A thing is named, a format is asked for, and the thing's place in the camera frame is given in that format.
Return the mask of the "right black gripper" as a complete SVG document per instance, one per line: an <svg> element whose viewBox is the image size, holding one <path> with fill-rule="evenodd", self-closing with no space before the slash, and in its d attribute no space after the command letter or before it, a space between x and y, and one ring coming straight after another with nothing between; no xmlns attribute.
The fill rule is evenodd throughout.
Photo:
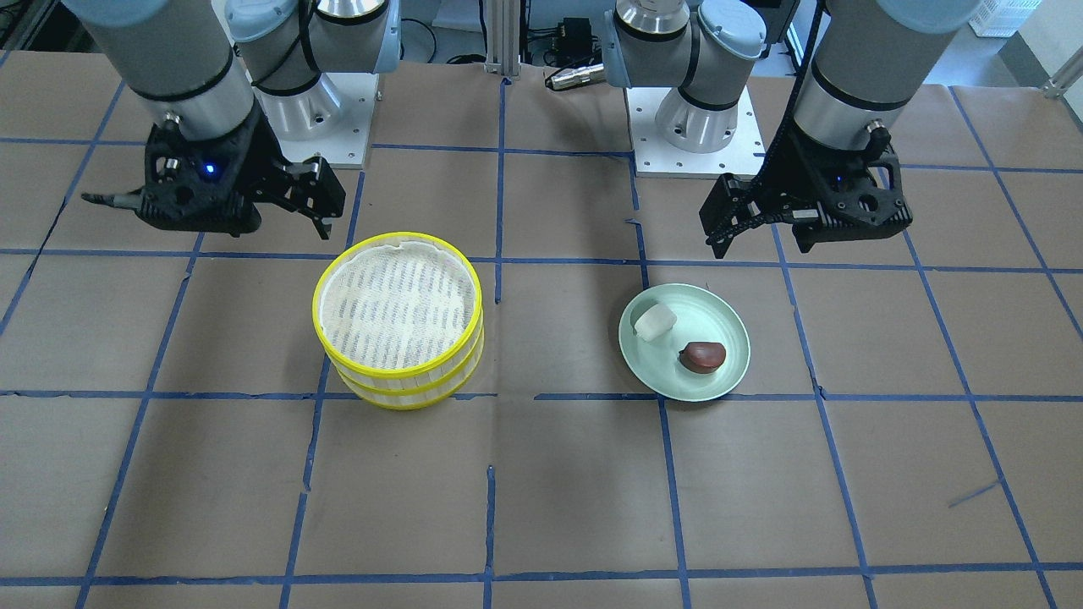
<svg viewBox="0 0 1083 609"><path fill-rule="evenodd" d="M227 134L195 141L184 121L166 112L151 128L144 183L127 193L84 192L82 200L131 211L166 231L252 233L261 225L260 204L305 216L319 239L330 239L332 220L344 213L345 190L322 156L286 159L263 111L251 109Z"/></svg>

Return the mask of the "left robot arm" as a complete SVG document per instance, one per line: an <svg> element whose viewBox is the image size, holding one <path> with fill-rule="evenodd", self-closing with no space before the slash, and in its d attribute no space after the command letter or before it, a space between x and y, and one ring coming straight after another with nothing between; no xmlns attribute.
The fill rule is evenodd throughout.
<svg viewBox="0 0 1083 609"><path fill-rule="evenodd" d="M801 252L889 239L913 221L891 127L977 1L820 1L788 105L753 178L717 178L699 212L716 258L738 235L786 223ZM608 85L667 90L657 126L678 150L725 147L767 44L742 1L618 1L606 12Z"/></svg>

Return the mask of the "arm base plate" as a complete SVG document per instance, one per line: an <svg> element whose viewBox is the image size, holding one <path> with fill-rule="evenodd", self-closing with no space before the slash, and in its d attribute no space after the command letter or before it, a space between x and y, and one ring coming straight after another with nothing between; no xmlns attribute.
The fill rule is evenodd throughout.
<svg viewBox="0 0 1083 609"><path fill-rule="evenodd" d="M692 107L674 88L630 88L625 92L635 173L647 178L753 178L766 144L743 89L734 107Z"/></svg>
<svg viewBox="0 0 1083 609"><path fill-rule="evenodd" d="M322 74L305 93L283 100L275 130L290 161L319 156L332 168L362 170L380 99L379 74Z"/></svg>

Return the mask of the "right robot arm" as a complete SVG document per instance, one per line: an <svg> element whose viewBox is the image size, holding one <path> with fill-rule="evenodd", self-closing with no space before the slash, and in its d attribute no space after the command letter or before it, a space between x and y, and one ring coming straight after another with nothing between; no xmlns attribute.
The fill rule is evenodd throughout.
<svg viewBox="0 0 1083 609"><path fill-rule="evenodd" d="M397 1L69 1L125 85L151 109L143 184L84 193L164 231L239 238L260 204L308 218L321 239L345 192L317 153L283 140L325 137L344 115L332 74L396 69Z"/></svg>

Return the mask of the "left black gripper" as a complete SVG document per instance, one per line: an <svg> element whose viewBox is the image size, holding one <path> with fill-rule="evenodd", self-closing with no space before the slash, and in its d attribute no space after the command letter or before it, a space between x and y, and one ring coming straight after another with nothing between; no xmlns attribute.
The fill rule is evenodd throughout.
<svg viewBox="0 0 1083 609"><path fill-rule="evenodd" d="M738 236L775 221L792 226L801 252L820 243L889 239L914 221L882 120L859 132L856 150L831 150L790 126L766 159L766 216L751 210L757 187L733 173L712 186L699 219L715 259L723 260Z"/></svg>

